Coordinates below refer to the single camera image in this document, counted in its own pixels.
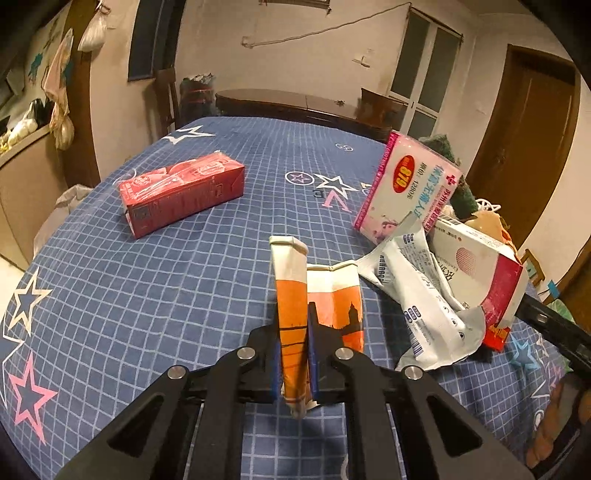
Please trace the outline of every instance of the green fabric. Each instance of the green fabric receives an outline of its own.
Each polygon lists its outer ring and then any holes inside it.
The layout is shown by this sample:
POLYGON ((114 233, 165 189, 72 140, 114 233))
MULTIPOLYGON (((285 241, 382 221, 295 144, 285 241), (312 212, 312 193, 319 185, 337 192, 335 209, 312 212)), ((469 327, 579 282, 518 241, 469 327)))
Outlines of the green fabric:
MULTIPOLYGON (((456 167, 460 167, 460 159, 454 157, 447 135, 438 134, 432 137, 422 137, 418 140, 426 147, 448 159, 456 167)), ((453 211, 459 219, 467 219, 471 214, 478 211, 478 204, 470 187, 466 183, 464 175, 457 182, 456 191, 453 193, 449 203, 452 205, 453 211)))

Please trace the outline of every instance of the red juice box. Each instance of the red juice box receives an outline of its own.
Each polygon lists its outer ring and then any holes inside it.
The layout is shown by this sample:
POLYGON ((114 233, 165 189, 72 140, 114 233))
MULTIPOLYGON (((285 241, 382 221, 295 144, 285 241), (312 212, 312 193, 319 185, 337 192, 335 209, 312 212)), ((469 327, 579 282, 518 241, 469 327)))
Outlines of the red juice box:
POLYGON ((244 165, 221 152, 121 182, 125 217, 135 238, 244 194, 244 165))

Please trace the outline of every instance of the white packaging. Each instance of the white packaging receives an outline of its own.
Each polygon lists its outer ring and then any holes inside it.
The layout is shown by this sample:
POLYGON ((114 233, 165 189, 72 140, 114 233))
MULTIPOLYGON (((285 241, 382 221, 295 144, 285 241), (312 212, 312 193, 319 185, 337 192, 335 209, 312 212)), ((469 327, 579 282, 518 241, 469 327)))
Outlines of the white packaging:
POLYGON ((455 165, 422 143, 392 132, 353 226, 378 244, 414 212, 428 232, 461 175, 455 165))
POLYGON ((430 252, 421 220, 412 212, 398 225, 394 241, 414 268, 425 275, 456 312, 465 310, 455 299, 435 256, 430 252))
POLYGON ((501 351, 525 293, 526 269, 511 247, 449 217, 439 218, 429 243, 455 298, 483 307, 484 344, 501 351))
MULTIPOLYGON (((403 222, 400 228, 405 224, 413 222, 403 222)), ((482 309, 456 314, 433 283, 402 254, 397 238, 408 234, 397 233, 357 261, 359 275, 382 288, 404 312, 411 349, 402 356, 397 370, 407 365, 423 370, 451 365, 480 347, 485 334, 482 309)))

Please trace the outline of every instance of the metal screw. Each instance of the metal screw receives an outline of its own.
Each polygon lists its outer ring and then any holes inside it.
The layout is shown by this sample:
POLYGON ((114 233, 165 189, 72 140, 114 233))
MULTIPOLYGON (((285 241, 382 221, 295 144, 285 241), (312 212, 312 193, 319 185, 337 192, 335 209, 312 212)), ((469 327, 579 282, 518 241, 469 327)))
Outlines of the metal screw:
POLYGON ((339 360, 351 360, 353 358, 353 350, 351 350, 351 348, 342 346, 341 348, 337 348, 335 356, 339 360))
POLYGON ((404 369, 404 375, 410 380, 419 380, 423 377, 423 369, 421 367, 417 367, 416 365, 411 365, 410 367, 406 367, 404 369))
POLYGON ((174 367, 170 367, 168 369, 168 377, 172 380, 178 380, 179 378, 184 377, 185 367, 181 367, 180 365, 175 365, 174 367))
POLYGON ((240 360, 250 360, 252 357, 255 356, 255 349, 250 348, 249 346, 243 346, 238 350, 238 358, 240 360))

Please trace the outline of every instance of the window frame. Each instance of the window frame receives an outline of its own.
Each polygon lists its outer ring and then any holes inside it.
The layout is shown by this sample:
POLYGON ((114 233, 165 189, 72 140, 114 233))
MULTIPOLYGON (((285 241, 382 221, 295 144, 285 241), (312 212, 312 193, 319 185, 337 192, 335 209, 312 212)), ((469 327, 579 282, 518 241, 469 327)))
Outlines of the window frame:
POLYGON ((393 98, 399 102, 402 102, 407 107, 406 112, 404 114, 404 119, 402 120, 402 124, 400 126, 400 133, 403 133, 405 135, 408 134, 408 131, 409 131, 410 126, 411 126, 413 119, 414 119, 414 114, 417 110, 419 112, 435 119, 435 124, 433 125, 433 130, 431 131, 431 135, 433 135, 433 132, 437 131, 437 126, 439 124, 439 117, 441 116, 441 112, 443 111, 444 106, 445 106, 445 100, 446 100, 446 96, 447 96, 447 91, 449 89, 449 83, 454 75, 454 72, 456 71, 457 58, 459 56, 460 49, 462 48, 462 43, 463 43, 463 36, 460 33, 456 32, 455 30, 442 24, 441 22, 437 21, 433 17, 430 17, 429 15, 424 14, 419 10, 416 10, 415 8, 408 9, 408 14, 406 17, 406 25, 404 27, 404 34, 402 35, 402 41, 400 43, 400 49, 398 51, 398 58, 396 60, 396 68, 394 69, 394 73, 392 75, 392 81, 390 82, 390 85, 388 87, 388 93, 387 93, 387 96, 389 98, 393 98), (392 91, 392 83, 394 81, 394 77, 395 77, 396 72, 398 70, 398 63, 400 62, 400 54, 402 52, 402 46, 404 45, 404 40, 406 39, 408 23, 409 23, 411 14, 418 15, 419 17, 422 17, 425 20, 427 20, 429 22, 429 29, 427 31, 427 36, 425 38, 425 44, 423 46, 423 53, 421 55, 421 61, 418 65, 417 75, 414 79, 413 91, 410 94, 410 98, 407 98, 404 95, 400 95, 399 93, 393 92, 392 91), (421 92, 422 92, 423 86, 425 84, 425 79, 427 78, 427 71, 429 68, 429 63, 431 62, 431 57, 433 55, 433 47, 435 46, 435 39, 437 37, 437 30, 439 28, 441 28, 442 30, 446 31, 447 33, 457 37, 459 39, 459 42, 457 45, 456 56, 454 57, 454 60, 453 60, 453 67, 452 67, 452 70, 449 74, 449 79, 448 79, 446 91, 445 91, 445 94, 443 95, 443 100, 441 102, 441 108, 439 109, 438 112, 436 112, 435 110, 432 110, 429 107, 421 105, 419 103, 419 98, 421 96, 421 92))

